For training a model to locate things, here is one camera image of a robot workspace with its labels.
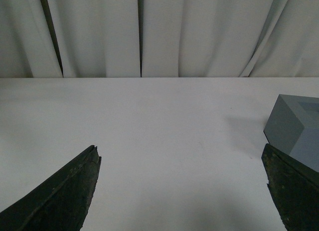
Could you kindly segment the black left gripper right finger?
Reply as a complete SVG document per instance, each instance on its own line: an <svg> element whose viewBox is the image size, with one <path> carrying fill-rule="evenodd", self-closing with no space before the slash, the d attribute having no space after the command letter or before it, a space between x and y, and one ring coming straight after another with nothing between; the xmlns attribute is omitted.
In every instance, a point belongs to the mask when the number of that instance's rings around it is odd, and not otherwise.
<svg viewBox="0 0 319 231"><path fill-rule="evenodd" d="M319 173L266 144L262 162L268 189L288 231L319 229Z"/></svg>

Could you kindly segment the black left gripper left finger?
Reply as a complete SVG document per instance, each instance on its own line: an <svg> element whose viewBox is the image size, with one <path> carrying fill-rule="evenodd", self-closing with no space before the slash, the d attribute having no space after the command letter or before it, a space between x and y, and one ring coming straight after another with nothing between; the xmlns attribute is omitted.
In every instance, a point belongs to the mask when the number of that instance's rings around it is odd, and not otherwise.
<svg viewBox="0 0 319 231"><path fill-rule="evenodd" d="M89 146L0 214L2 231L79 231L88 214L102 158Z"/></svg>

